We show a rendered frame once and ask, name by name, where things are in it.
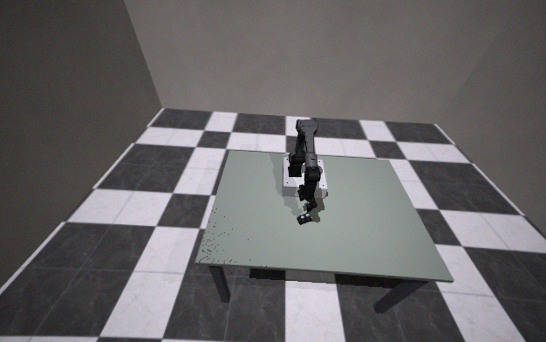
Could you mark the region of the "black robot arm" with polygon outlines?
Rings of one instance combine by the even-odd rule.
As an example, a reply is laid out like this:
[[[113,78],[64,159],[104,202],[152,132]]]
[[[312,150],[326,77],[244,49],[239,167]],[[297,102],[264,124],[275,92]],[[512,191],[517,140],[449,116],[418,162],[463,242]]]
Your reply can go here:
[[[300,133],[297,134],[296,148],[291,150],[289,154],[289,177],[302,177],[301,168],[305,163],[304,191],[307,193],[313,193],[317,182],[321,179],[317,155],[314,153],[314,135],[317,133],[317,129],[317,120],[297,120],[296,130]],[[304,143],[306,152],[304,151]]]

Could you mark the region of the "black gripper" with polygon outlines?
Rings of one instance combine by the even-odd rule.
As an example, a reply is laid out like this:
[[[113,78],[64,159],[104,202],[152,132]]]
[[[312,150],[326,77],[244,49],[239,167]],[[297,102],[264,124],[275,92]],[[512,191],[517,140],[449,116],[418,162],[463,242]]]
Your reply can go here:
[[[308,202],[308,204],[306,204],[307,212],[311,212],[312,209],[317,207],[317,203],[315,201],[315,196],[314,196],[315,191],[313,193],[307,193],[305,191],[303,192],[304,190],[303,184],[299,185],[299,188],[300,189],[297,192],[299,193],[300,202],[303,200],[306,200]],[[309,210],[308,210],[308,207],[309,207]]]

